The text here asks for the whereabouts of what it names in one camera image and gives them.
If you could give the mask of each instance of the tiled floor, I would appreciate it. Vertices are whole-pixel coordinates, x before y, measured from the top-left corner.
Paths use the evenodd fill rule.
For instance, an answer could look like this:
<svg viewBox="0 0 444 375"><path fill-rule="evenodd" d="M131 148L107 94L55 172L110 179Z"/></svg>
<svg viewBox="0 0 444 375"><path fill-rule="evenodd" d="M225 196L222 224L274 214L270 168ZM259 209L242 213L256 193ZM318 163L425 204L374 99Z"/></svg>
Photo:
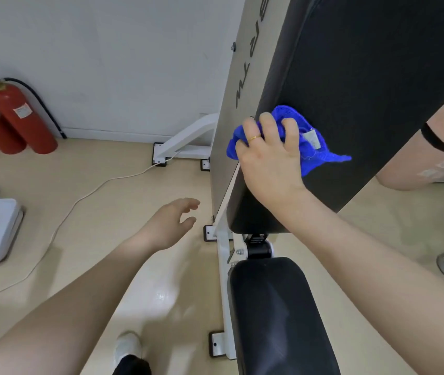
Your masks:
<svg viewBox="0 0 444 375"><path fill-rule="evenodd" d="M29 272L76 199L107 178L142 171L150 156L146 144L71 139L46 156L0 153L1 197L16 198L27 210L13 251L0 265L0 289ZM128 329L141 334L155 375L237 374L234 361L208 357L207 334L223 323L216 246L201 236L212 215L210 176L198 161L174 159L167 168L111 182L83 201L33 275L0 294L0 336L137 230L163 202L184 196L202 201L198 224L180 244L145 264L83 374L111 374L114 340ZM437 271L435 255L444 251L444 185L404 193L373 181L341 214ZM304 270L342 374L413 374L307 248L289 234L273 241L278 255Z"/></svg>

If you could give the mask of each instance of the white cable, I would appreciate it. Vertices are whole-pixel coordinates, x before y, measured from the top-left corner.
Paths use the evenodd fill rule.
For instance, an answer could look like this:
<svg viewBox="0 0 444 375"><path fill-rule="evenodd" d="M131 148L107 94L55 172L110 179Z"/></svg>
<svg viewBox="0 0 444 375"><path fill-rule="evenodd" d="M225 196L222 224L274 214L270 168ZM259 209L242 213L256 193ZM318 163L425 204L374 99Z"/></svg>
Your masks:
<svg viewBox="0 0 444 375"><path fill-rule="evenodd" d="M173 158L175 158L178 155L178 152L175 153L175 155L169 159L167 159L166 161L170 161ZM102 183L101 185L99 185L96 189L94 189L92 192L90 192L88 195L83 196L82 198L79 198L71 207L71 209L69 209L69 212L66 214L66 217L63 218L63 220L61 221L61 223L57 226L56 230L54 231L54 234L52 234L52 237L50 238L50 242L49 245L47 246L47 249L45 250L45 252L43 253L42 257L40 258L40 260L38 262L36 262L35 266L28 272L28 274L23 277L21 280L18 280L15 283L12 283L10 285L8 285L7 287L3 288L0 290L0 293L8 290L9 288L13 287L14 285L17 285L19 283L24 282L28 277L30 277L30 275L33 273L33 271L35 271L36 267L38 267L38 265L43 261L43 259L47 256L47 253L50 251L50 247L52 246L52 243L54 243L54 240L56 239L57 233L59 232L59 229L61 228L61 226L64 224L64 222L66 222L66 220L68 219L69 215L71 214L71 212L73 211L73 209L75 209L76 205L82 201L85 200L87 197L93 195L95 192L97 192L99 189L101 189L104 184L106 184L107 182L110 182L112 180L118 180L118 179L128 179L129 177L135 177L135 176L139 176L142 175L143 173L149 171L151 168L156 167L157 165L159 165L160 163L156 163L153 164L151 167L146 168L144 171L140 172L140 173L136 173L134 175L128 175L128 176L120 176L120 177L112 177L111 179L107 179L104 183Z"/></svg>

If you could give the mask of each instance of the black pants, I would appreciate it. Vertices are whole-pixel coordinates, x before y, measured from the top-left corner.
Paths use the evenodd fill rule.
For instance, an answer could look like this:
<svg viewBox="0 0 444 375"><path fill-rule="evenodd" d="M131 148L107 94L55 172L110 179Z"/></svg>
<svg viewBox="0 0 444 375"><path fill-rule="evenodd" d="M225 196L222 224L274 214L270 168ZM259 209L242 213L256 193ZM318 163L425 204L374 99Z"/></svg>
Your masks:
<svg viewBox="0 0 444 375"><path fill-rule="evenodd" d="M113 375L151 375L151 368L144 359L127 355L119 362Z"/></svg>

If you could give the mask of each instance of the baseboard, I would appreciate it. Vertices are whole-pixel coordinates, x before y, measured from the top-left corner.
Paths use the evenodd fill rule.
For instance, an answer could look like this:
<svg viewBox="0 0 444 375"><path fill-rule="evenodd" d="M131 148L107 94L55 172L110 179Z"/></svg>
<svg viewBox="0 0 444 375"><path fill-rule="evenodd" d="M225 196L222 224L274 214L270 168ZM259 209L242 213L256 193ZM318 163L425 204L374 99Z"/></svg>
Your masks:
<svg viewBox="0 0 444 375"><path fill-rule="evenodd" d="M166 142L171 138L168 135L109 132L107 130L74 129L68 127L64 127L63 131L68 138L102 139L121 142L155 143Z"/></svg>

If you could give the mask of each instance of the hand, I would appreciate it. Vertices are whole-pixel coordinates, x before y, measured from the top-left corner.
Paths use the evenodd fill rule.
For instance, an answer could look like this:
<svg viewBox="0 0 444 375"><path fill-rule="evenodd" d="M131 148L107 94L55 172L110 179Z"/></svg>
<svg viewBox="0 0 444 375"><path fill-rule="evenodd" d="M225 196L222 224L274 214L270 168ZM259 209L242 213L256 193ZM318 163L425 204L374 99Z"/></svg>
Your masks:
<svg viewBox="0 0 444 375"><path fill-rule="evenodd" d="M236 143L244 181L255 198L271 213L286 208L294 197L306 191L300 172L300 133L296 121L284 119L286 141L281 142L274 117L270 113L260 115L263 135L254 119L243 122L247 146L242 140Z"/></svg>
<svg viewBox="0 0 444 375"><path fill-rule="evenodd" d="M146 247L155 253L175 245L196 222L189 217L181 222L182 214L196 210L200 202L195 198L179 198L163 205L135 235L123 242L128 247Z"/></svg>

